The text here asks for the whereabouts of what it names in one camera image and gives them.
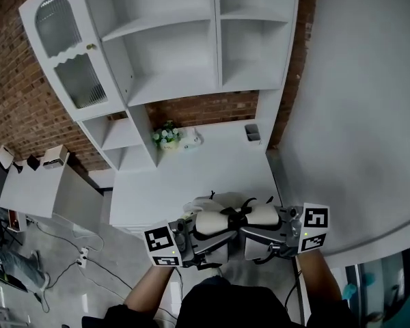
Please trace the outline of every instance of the white cable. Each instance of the white cable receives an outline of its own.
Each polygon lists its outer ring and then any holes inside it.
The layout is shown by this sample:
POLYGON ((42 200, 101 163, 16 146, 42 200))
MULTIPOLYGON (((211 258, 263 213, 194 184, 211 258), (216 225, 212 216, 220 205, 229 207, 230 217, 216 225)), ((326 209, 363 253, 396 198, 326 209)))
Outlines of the white cable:
POLYGON ((163 321, 163 322, 168 322, 168 323, 170 323, 171 325, 173 325, 173 327, 176 327, 175 324, 174 324, 172 321, 170 321, 170 320, 163 320, 162 318, 154 318, 154 320, 161 320, 161 321, 163 321))
POLYGON ((100 238, 101 241, 102 241, 102 247, 100 248, 100 250, 94 249, 93 247, 90 247, 89 245, 87 245, 87 248, 88 248, 88 249, 91 249, 92 251, 100 252, 100 251, 102 251, 103 248, 105 247, 105 241, 104 241, 103 238, 100 237, 98 234, 88 234, 87 236, 79 236, 79 237, 76 237, 76 235, 74 234, 74 230, 71 230, 71 232, 73 233, 74 239, 81 239, 81 238, 88 238, 88 237, 95 237, 95 236, 97 236, 98 238, 100 238))
POLYGON ((108 290, 109 292, 111 292, 111 293, 117 295, 119 298, 121 298, 121 300, 123 300, 123 301, 125 300, 124 298, 122 298, 122 297, 121 297, 119 294, 117 294, 116 292, 113 292, 111 289, 108 289, 107 287, 101 286, 100 284, 98 284, 98 283, 96 283, 95 281, 93 281, 91 278, 88 278, 87 276, 85 276, 85 275, 83 274, 81 268, 79 267, 79 265, 76 264, 76 266, 77 266, 77 269, 79 270, 79 272, 81 273, 81 275, 84 276, 86 279, 88 279, 89 281, 93 282, 93 283, 96 284, 98 287, 104 288, 104 289, 108 290))

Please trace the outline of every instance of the white table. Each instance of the white table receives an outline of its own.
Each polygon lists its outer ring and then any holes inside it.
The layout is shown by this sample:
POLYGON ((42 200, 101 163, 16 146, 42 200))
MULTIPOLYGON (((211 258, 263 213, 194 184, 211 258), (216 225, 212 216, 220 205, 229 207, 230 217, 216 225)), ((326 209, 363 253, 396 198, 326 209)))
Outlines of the white table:
POLYGON ((149 172, 118 172, 109 223, 140 233, 161 220, 176 220, 186 203, 211 191, 244 193, 263 203, 273 196, 280 205, 264 148, 247 143, 245 124, 200 126, 204 143, 196 150, 163 154, 149 172))
POLYGON ((41 159, 41 165, 34 171, 26 161, 17 164, 23 170, 19 174, 11 165, 0 207, 31 215, 45 224, 54 222, 98 233, 103 196, 69 165, 45 169, 41 159))

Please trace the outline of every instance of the white cabinet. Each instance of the white cabinet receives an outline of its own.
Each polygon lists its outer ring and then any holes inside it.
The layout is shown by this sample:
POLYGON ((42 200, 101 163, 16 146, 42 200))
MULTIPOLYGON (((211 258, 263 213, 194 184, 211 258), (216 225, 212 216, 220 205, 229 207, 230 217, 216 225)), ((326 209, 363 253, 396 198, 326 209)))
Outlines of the white cabinet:
POLYGON ((73 120, 124 109, 85 0, 28 0, 20 15, 44 73, 73 120))
POLYGON ((287 73, 297 3, 28 0, 20 13, 68 113, 115 171, 141 173, 158 169, 164 159, 152 143, 144 105, 185 96, 260 90, 254 121, 203 131, 210 135, 205 141, 222 145, 215 152, 231 152, 228 140, 213 139, 221 133, 235 134, 242 147, 255 150, 245 145, 245 125, 257 124, 257 151, 264 154, 287 73), (117 112, 122 119, 110 120, 117 112))

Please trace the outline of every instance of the tiled floor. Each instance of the tiled floor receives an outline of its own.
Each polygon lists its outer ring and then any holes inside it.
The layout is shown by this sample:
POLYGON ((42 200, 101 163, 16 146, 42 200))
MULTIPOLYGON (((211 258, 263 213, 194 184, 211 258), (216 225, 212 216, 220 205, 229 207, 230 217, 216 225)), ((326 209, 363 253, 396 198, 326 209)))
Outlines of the tiled floor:
MULTIPOLYGON (((86 245, 96 249, 101 247, 101 241, 97 237, 74 239, 70 230, 60 226, 55 229, 42 225, 41 227, 47 232, 67 238, 78 247, 86 245)), ((150 266, 144 244, 138 238, 106 224, 102 224, 100 235, 105 240, 105 247, 101 252, 90 251, 89 258, 98 261, 129 285, 134 286, 150 266)), ((53 280, 78 257, 74 247, 41 233, 34 225, 29 226, 20 252, 29 256, 32 249, 39 250, 44 270, 50 273, 53 280)), ((231 262, 223 266, 222 270, 225 277, 233 284, 269 287, 281 302, 285 301, 288 291, 295 282, 291 261, 277 258, 260 266, 253 262, 231 262)), ((91 262, 82 272, 123 298, 129 292, 122 282, 91 262)), ((196 268, 180 269, 180 272, 184 282, 184 296, 194 285, 207 277, 206 271, 198 271, 196 268)), ((179 282, 176 272, 172 275, 172 282, 179 282)), ((2 291, 5 306, 10 308, 17 318, 30 322, 30 327, 36 328, 60 328, 61 325, 79 328, 82 316, 103 317, 108 307, 122 302, 119 297, 85 279, 76 265, 73 265, 59 279, 53 289, 46 291, 46 299, 51 309, 48 314, 42 311, 33 294, 23 293, 2 284, 0 284, 0 305, 2 291)), ((170 310, 169 295, 163 299, 162 307, 170 310)), ((300 323, 297 291, 294 291, 290 298, 288 313, 294 322, 300 323)), ((162 311, 158 315, 167 320, 171 319, 162 311)))

